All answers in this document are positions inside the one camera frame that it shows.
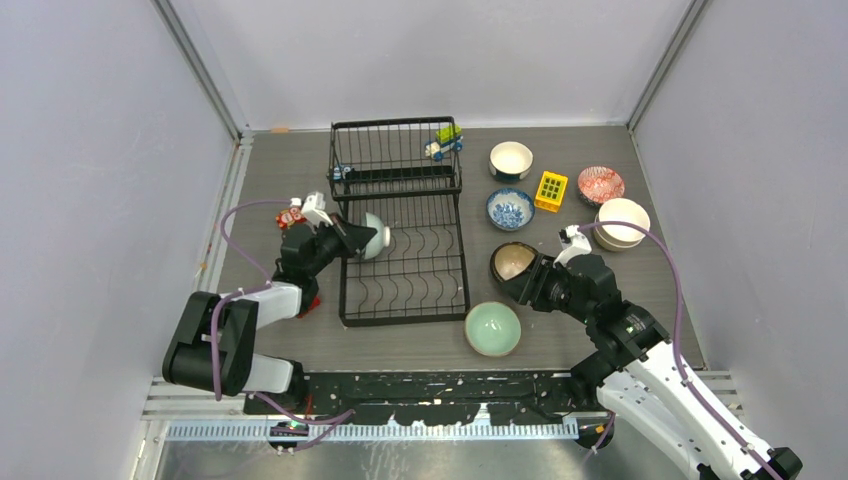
gray wall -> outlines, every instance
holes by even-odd
[[[127,478],[232,143],[150,2],[4,2],[0,71],[0,478]]]
[[[682,0],[173,0],[253,129],[623,123]]]
[[[637,130],[707,360],[844,478],[848,3],[713,2]]]

dish rack lower shelf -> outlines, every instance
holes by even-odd
[[[347,327],[462,320],[468,313],[468,269],[459,195],[340,202],[345,217],[365,212],[391,228],[392,240],[373,260],[342,261],[339,317]]]

metal corner post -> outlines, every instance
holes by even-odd
[[[189,37],[183,22],[180,20],[179,15],[177,15],[174,6],[171,4],[171,0],[151,0],[151,3],[156,8],[156,11],[159,12],[159,16],[162,18],[162,23],[168,27],[168,31],[171,33],[171,37],[173,37],[174,42],[177,44],[177,48],[179,48],[180,52],[183,54],[183,58],[200,84],[200,88],[203,89],[203,93],[206,95],[206,98],[208,98],[209,102],[212,104],[212,108],[215,110],[218,118],[221,119],[221,122],[224,124],[224,127],[227,129],[227,132],[233,140],[238,141],[241,137],[241,130],[236,125],[232,113],[227,108],[227,104],[224,102],[223,97],[221,97],[221,93],[215,86],[215,82],[212,80],[209,70],[200,58],[200,54],[195,48],[194,43],[191,41],[191,38]]]
[[[704,10],[711,1],[712,0],[691,0],[689,2],[689,7],[686,9],[686,13],[684,13],[683,18],[680,20],[680,24],[677,26],[677,30],[675,30],[674,35],[672,35],[671,41],[669,42],[665,53],[657,64],[657,68],[654,69],[654,73],[651,75],[650,80],[648,80],[645,90],[642,91],[642,96],[639,97],[639,101],[636,103],[636,108],[633,110],[633,114],[630,115],[630,120],[627,121],[627,129],[630,132],[636,130],[636,126],[645,115],[645,111],[654,99],[654,96],[656,95],[657,90],[659,90],[660,85],[662,85],[663,80],[665,80],[668,71],[671,69],[675,60],[677,60],[680,51],[683,49],[683,46],[686,44],[686,41],[695,29],[698,19],[704,13]]]

red patterned bowl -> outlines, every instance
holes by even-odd
[[[607,200],[624,196],[624,180],[609,167],[589,167],[577,177],[580,200],[598,208]]]

dish rack upper shelf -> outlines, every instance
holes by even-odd
[[[333,199],[459,193],[462,144],[442,148],[439,159],[427,154],[440,131],[458,131],[453,117],[334,123],[327,175]]]

